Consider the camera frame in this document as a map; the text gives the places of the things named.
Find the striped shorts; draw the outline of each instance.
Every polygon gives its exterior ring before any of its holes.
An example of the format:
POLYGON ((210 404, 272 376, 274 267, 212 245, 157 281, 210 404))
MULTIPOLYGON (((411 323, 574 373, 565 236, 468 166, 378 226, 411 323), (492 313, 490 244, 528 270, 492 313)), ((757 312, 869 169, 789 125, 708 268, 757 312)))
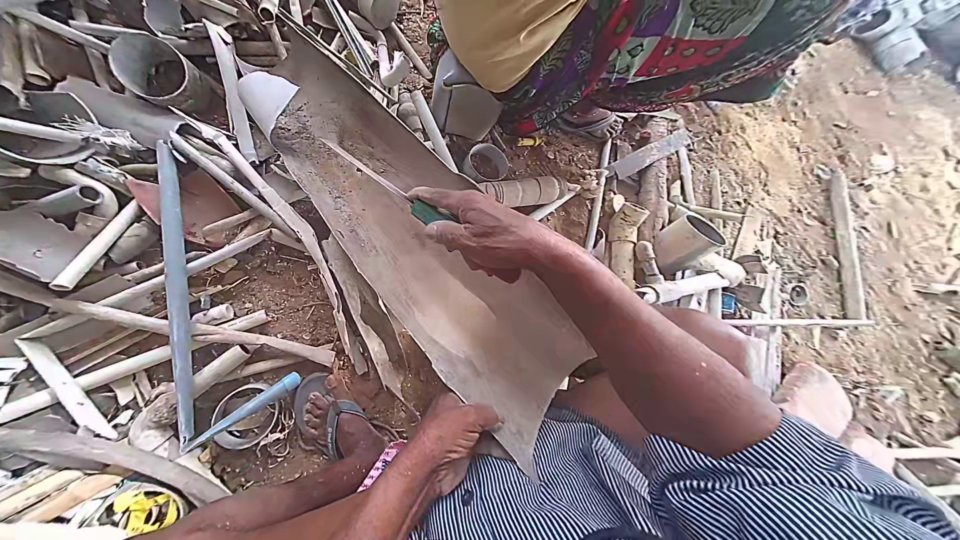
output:
POLYGON ((539 484, 512 461, 475 457, 411 538, 960 538, 911 488, 788 414, 766 440, 713 459, 657 436, 632 449, 554 407, 535 462, 539 484))

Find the foot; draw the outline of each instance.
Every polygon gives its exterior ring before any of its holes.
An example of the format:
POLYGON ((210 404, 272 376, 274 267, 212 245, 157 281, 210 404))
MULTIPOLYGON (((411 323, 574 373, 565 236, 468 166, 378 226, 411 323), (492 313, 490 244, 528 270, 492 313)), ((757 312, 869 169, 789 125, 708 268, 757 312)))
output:
POLYGON ((587 138, 607 139, 623 128, 623 119, 613 112, 590 103, 580 102, 562 114, 571 131, 582 132, 587 138))
MULTIPOLYGON (((335 375, 326 378, 326 386, 333 394, 329 398, 319 392, 310 394, 309 401, 306 404, 306 413, 303 415, 303 421, 307 426, 306 435, 310 437, 311 443, 326 448, 326 417, 333 404, 333 400, 348 400, 350 395, 347 392, 343 381, 335 375)), ((337 450, 343 457, 350 457, 355 454, 366 456, 372 455, 376 460, 387 442, 363 417, 356 414, 341 414, 337 422, 337 450)))

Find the green knife handle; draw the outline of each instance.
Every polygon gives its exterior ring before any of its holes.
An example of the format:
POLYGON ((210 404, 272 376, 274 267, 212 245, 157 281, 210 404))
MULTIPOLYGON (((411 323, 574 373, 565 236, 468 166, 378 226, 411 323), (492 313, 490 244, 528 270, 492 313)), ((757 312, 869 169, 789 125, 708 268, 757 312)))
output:
POLYGON ((438 209, 433 205, 424 203, 424 201, 417 199, 414 201, 414 205, 411 208, 411 212, 423 225, 430 225, 434 221, 453 221, 460 223, 456 217, 450 215, 444 210, 438 209))

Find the hand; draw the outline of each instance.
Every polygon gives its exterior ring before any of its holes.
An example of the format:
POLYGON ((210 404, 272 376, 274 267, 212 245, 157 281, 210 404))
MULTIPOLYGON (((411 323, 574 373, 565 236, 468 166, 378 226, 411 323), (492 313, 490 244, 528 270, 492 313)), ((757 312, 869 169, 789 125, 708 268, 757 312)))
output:
POLYGON ((462 225, 437 221, 427 225, 426 236, 458 250, 471 270, 484 270, 507 283, 519 280, 521 270, 533 270, 558 242, 566 242, 537 220, 479 191, 417 187, 409 197, 457 214, 462 225))
POLYGON ((437 496, 446 495, 464 480, 480 433, 499 422, 493 407, 465 405, 452 392, 446 393, 434 400, 404 450, 432 465, 432 487, 437 496))

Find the sandal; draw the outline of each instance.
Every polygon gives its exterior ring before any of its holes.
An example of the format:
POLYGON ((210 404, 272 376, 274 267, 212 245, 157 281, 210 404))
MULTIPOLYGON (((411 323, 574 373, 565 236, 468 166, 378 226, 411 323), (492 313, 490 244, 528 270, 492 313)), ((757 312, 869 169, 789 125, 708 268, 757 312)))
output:
POLYGON ((578 126, 562 115, 557 116, 554 123, 565 132, 579 135, 597 143, 607 142, 607 139, 616 136, 616 134, 620 133, 620 129, 623 128, 623 120, 613 112, 610 113, 610 116, 602 120, 597 120, 592 124, 587 124, 586 126, 578 126))
MULTIPOLYGON (((306 415, 306 404, 310 400, 310 394, 314 392, 332 397, 330 389, 326 386, 327 377, 329 375, 326 373, 315 373, 308 376, 300 383, 297 388, 297 395, 294 397, 294 415, 297 429, 300 432, 300 445, 307 449, 317 449, 318 445, 304 440, 311 438, 306 421, 303 418, 306 415)), ((326 414, 326 444, 320 447, 320 450, 334 461, 343 458, 343 455, 337 449, 337 423, 340 421, 341 414, 355 414, 363 417, 364 420, 368 420, 360 405, 350 400, 338 400, 330 404, 330 410, 326 414)))

